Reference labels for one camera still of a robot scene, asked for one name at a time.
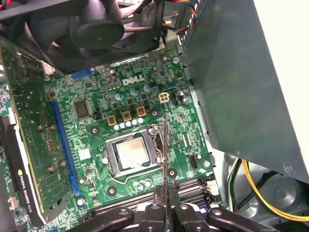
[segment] screw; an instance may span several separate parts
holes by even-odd
[[[209,161],[205,161],[205,162],[204,162],[204,167],[205,167],[205,168],[209,168],[210,165],[211,165],[211,163],[210,163]]]
[[[67,164],[66,164],[66,162],[65,162],[64,160],[60,162],[60,166],[61,166],[61,167],[65,167],[66,165],[67,165]]]
[[[158,209],[158,208],[160,208],[160,206],[157,205],[157,204],[153,204],[153,205],[151,206],[151,208],[152,208],[152,209]]]
[[[126,214],[128,214],[129,212],[126,210],[126,209],[122,209],[122,210],[120,210],[119,211],[119,214],[120,215],[126,215]]]
[[[285,166],[284,166],[284,168],[285,168],[285,171],[288,173],[288,174],[292,174],[293,173],[293,168],[292,168],[292,166],[290,165],[290,164],[285,164]]]
[[[212,212],[217,216],[220,216],[222,214],[222,212],[218,209],[214,209]]]
[[[29,221],[29,216],[27,214],[23,215],[23,217],[21,218],[23,222],[27,222]]]
[[[180,205],[180,208],[183,209],[183,210],[185,210],[185,209],[188,208],[188,206],[187,206],[186,204],[181,204],[181,205]]]

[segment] capacitor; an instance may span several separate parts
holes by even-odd
[[[149,84],[145,84],[145,85],[144,85],[144,91],[145,91],[146,93],[149,93],[149,92],[151,91],[151,86],[150,86]]]
[[[168,61],[168,58],[167,58],[167,57],[163,57],[163,58],[162,58],[162,63],[163,63],[163,64],[166,64],[167,61]]]
[[[137,119],[132,120],[132,125],[136,126],[139,122],[137,121]]]
[[[196,152],[194,155],[195,155],[195,158],[197,158],[198,160],[202,158],[202,155],[199,152]]]
[[[116,93],[115,94],[115,99],[117,101],[121,101],[124,98],[124,96],[122,95],[122,93]]]
[[[137,119],[137,122],[138,122],[139,124],[143,124],[143,123],[144,123],[144,119],[143,119],[142,117],[139,117],[139,118]]]
[[[113,82],[114,84],[116,84],[116,83],[119,82],[119,79],[118,79],[115,75],[112,75],[112,76],[111,76],[111,79],[112,79],[112,82]]]
[[[124,122],[120,123],[120,128],[121,129],[125,129],[126,128],[126,124]]]
[[[126,126],[127,127],[132,127],[132,122],[131,121],[126,122]]]
[[[112,79],[108,76],[105,78],[105,82],[110,85],[112,83]]]
[[[151,185],[152,185],[151,180],[150,180],[150,179],[146,179],[146,180],[145,180],[145,186],[146,186],[147,188],[149,188],[149,187],[151,187]]]
[[[115,130],[115,131],[120,130],[120,126],[116,124],[116,125],[114,126],[114,130]]]
[[[79,198],[79,199],[77,199],[76,203],[77,203],[78,206],[82,206],[82,205],[85,204],[85,200],[83,198]]]
[[[138,93],[139,93],[139,92],[138,92],[137,89],[135,89],[135,88],[130,89],[130,94],[131,94],[132,96],[136,96]]]
[[[178,92],[178,97],[183,98],[185,97],[185,94],[183,91]]]
[[[107,163],[108,163],[108,158],[107,158],[107,157],[104,157],[104,158],[102,159],[102,163],[103,163],[103,164],[107,164]]]
[[[80,180],[79,180],[79,183],[82,185],[84,183],[86,183],[88,181],[88,176],[84,175]]]
[[[140,181],[140,184],[137,186],[137,189],[139,191],[143,191],[145,188],[145,183],[143,181]]]
[[[115,70],[115,69],[111,69],[111,70],[110,70],[110,74],[111,74],[111,75],[115,75],[115,76],[117,76],[117,72],[116,72],[116,70]]]

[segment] mounting hole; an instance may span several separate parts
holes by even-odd
[[[176,176],[177,176],[177,170],[174,169],[174,168],[169,168],[168,169],[168,177],[172,178],[172,179],[175,179]]]
[[[97,136],[100,134],[100,127],[98,126],[93,126],[90,128],[90,134],[94,135],[94,136]]]
[[[109,186],[106,190],[107,195],[114,197],[117,194],[117,189],[115,186]]]

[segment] integrated circuit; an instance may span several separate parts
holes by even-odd
[[[74,102],[74,110],[78,119],[91,117],[88,101],[86,99]]]

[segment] pcie slot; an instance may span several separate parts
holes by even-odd
[[[58,133],[59,133],[59,136],[60,136],[63,152],[64,152],[64,155],[65,155],[66,160],[67,160],[67,165],[68,165],[68,169],[69,169],[69,172],[70,172],[70,181],[71,181],[71,184],[72,184],[72,188],[73,188],[75,193],[81,194],[82,192],[79,190],[78,184],[77,184],[77,172],[75,170],[74,160],[73,160],[73,156],[72,156],[72,153],[71,153],[67,134],[66,134],[66,131],[65,131],[65,128],[64,128],[64,125],[63,125],[59,105],[56,101],[51,101],[50,104],[51,104],[51,107],[52,107],[52,110],[53,110],[53,115],[54,115],[54,119],[55,119],[55,122],[56,122],[56,125],[57,125]]]

